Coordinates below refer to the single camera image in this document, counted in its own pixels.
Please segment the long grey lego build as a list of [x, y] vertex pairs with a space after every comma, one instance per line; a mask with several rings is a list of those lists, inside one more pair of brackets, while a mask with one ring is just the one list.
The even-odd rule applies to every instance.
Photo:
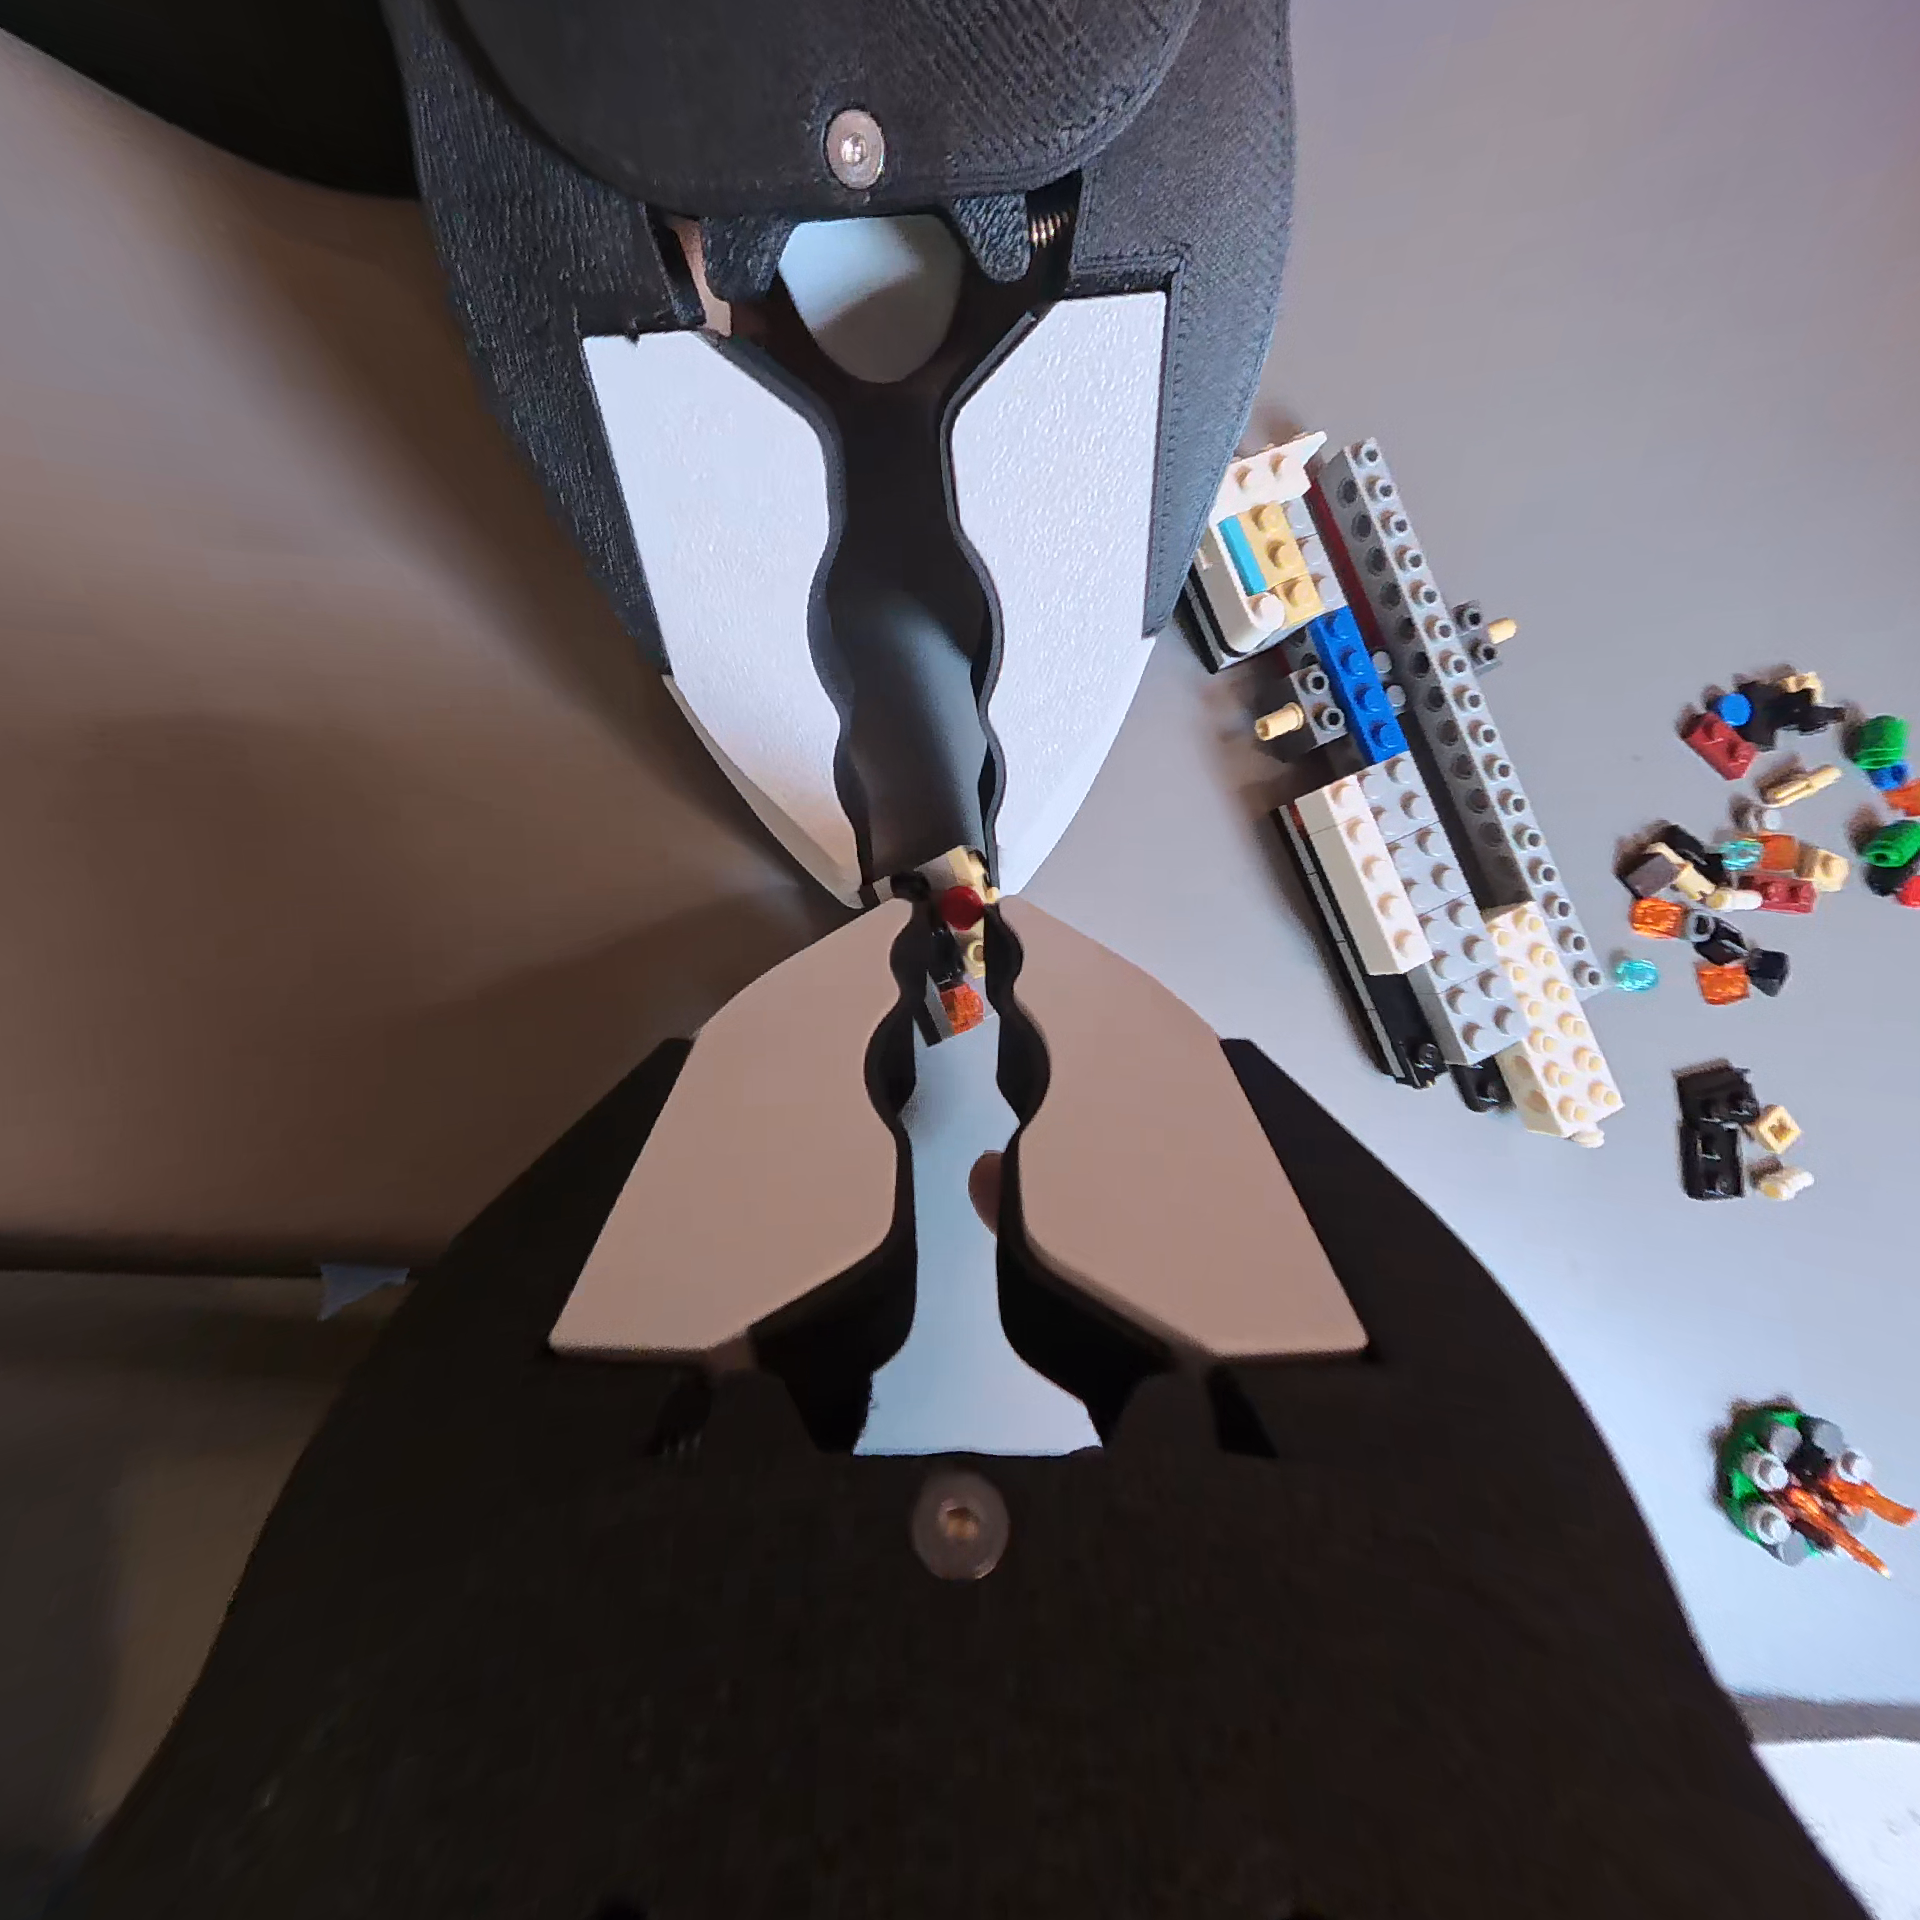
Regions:
[[1214, 667], [1287, 669], [1256, 733], [1319, 784], [1277, 824], [1381, 1072], [1601, 1147], [1601, 957], [1481, 678], [1512, 624], [1448, 601], [1374, 438], [1326, 442], [1229, 464], [1187, 611]]

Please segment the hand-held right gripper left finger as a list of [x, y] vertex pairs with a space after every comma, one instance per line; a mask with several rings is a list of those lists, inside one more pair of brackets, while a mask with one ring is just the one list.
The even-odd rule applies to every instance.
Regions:
[[550, 1347], [707, 1356], [880, 1248], [897, 1142], [870, 1044], [898, 1006], [905, 905], [787, 957], [698, 1034]]

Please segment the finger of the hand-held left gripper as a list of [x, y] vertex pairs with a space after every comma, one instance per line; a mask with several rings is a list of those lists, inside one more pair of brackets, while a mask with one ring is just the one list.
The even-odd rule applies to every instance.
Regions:
[[999, 890], [1087, 801], [1146, 672], [1163, 292], [1059, 302], [952, 426], [959, 524], [999, 605]]
[[779, 843], [861, 905], [874, 834], [829, 595], [849, 470], [825, 400], [707, 329], [590, 337], [583, 362], [674, 700]]

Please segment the green round lego campfire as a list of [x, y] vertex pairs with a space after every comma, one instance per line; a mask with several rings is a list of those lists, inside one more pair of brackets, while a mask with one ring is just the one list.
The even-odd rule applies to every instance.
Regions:
[[1789, 1568], [1842, 1554], [1887, 1578], [1867, 1524], [1907, 1530], [1917, 1508], [1891, 1500], [1872, 1473], [1835, 1422], [1777, 1402], [1735, 1414], [1720, 1441], [1715, 1493], [1729, 1523]]

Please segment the printed white paper bag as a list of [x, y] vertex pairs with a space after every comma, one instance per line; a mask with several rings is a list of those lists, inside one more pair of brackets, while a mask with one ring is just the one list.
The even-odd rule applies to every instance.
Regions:
[[1777, 1741], [1759, 1758], [1862, 1906], [1917, 1918], [1919, 1741]]

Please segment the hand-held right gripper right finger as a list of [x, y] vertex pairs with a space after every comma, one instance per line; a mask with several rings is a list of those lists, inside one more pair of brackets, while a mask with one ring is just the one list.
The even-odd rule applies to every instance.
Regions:
[[1178, 1353], [1361, 1353], [1365, 1332], [1214, 1026], [1022, 899], [993, 921], [1006, 1254]]

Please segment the small grey lego assembly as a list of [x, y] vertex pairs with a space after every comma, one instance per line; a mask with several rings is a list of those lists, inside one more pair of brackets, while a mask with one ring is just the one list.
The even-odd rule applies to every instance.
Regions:
[[[986, 899], [983, 921], [973, 930], [954, 930], [942, 921], [938, 894], [954, 885], [973, 885]], [[981, 1026], [989, 1017], [989, 907], [999, 894], [993, 886], [986, 856], [975, 849], [952, 849], [915, 872], [891, 875], [885, 882], [889, 899], [911, 900], [930, 929], [927, 995], [918, 1012], [922, 1036], [928, 1044], [961, 1037]]]

